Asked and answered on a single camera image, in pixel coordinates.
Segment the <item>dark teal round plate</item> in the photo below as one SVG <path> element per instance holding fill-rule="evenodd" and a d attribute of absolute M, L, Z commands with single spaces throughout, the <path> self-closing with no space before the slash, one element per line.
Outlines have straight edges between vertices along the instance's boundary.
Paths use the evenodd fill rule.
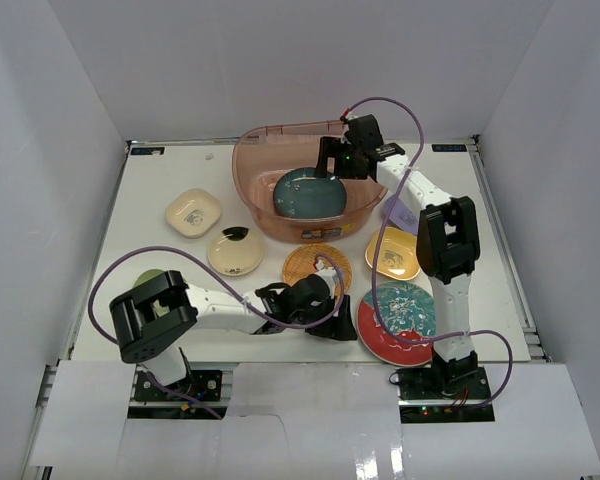
<path fill-rule="evenodd" d="M 285 173 L 273 190 L 273 205 L 280 216 L 316 220 L 341 215 L 347 204 L 344 184 L 335 176 L 316 177 L 315 169 L 302 167 Z"/>

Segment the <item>red and teal plate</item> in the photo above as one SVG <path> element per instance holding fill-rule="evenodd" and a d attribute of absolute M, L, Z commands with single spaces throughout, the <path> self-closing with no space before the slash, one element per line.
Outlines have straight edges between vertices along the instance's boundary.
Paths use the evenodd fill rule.
<path fill-rule="evenodd" d="M 404 281 L 377 286 L 381 316 L 389 330 L 403 339 L 418 340 L 436 335 L 432 296 L 421 287 Z M 430 344 L 405 344 L 389 335 L 376 319 L 372 291 L 357 310 L 358 335 L 364 346 L 379 360 L 398 367 L 419 367 L 432 359 Z"/>

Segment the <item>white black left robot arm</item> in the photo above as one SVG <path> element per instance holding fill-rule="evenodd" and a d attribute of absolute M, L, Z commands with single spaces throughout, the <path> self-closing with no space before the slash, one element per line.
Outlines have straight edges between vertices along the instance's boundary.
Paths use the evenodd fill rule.
<path fill-rule="evenodd" d="M 179 399 L 189 392 L 192 377 L 175 343 L 195 327 L 252 336 L 299 327 L 318 338 L 357 340 L 350 296 L 336 296 L 337 282 L 337 271 L 329 267 L 293 285 L 270 283 L 238 300 L 189 284 L 171 270 L 114 298 L 109 310 L 121 360 L 143 367 L 160 391 Z"/>

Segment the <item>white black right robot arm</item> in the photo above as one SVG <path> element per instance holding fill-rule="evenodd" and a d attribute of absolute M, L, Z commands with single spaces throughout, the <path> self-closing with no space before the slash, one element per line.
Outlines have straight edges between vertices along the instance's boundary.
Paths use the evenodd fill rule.
<path fill-rule="evenodd" d="M 344 113 L 341 123 L 340 137 L 320 139 L 316 176 L 372 179 L 419 216 L 416 258 L 432 288 L 437 333 L 431 384 L 439 396 L 455 398 L 478 371 L 468 298 L 481 253 L 475 204 L 467 196 L 452 196 L 419 172 L 415 158 L 384 140 L 374 116 Z"/>

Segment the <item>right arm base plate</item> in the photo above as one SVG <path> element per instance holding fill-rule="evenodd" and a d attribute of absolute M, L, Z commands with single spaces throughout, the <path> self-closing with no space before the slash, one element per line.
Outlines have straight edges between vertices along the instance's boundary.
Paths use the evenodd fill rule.
<path fill-rule="evenodd" d="M 486 371 L 479 367 L 476 372 L 458 380 L 445 382 L 430 367 L 401 368 L 390 377 L 399 390 L 399 398 L 409 402 L 438 402 L 451 404 L 467 400 L 481 402 L 491 396 Z"/>

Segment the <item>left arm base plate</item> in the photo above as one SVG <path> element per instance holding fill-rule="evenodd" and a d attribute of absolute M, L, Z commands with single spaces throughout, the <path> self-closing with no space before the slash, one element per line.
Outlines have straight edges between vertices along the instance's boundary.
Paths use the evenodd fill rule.
<path fill-rule="evenodd" d="M 188 378 L 168 386 L 169 389 L 189 395 L 202 402 L 217 402 L 222 397 L 223 372 L 221 370 L 193 370 Z M 177 397 L 153 385 L 144 371 L 136 375 L 131 399 L 136 402 L 176 401 Z"/>

